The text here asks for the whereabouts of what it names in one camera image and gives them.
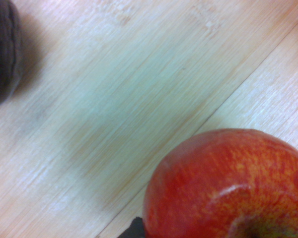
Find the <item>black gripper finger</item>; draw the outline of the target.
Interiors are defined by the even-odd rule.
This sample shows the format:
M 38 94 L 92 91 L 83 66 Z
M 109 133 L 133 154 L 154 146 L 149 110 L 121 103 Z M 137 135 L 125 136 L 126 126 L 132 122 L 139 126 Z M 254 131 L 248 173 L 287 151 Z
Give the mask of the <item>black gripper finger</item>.
M 141 217 L 135 217 L 130 226 L 118 238 L 145 238 L 145 229 Z

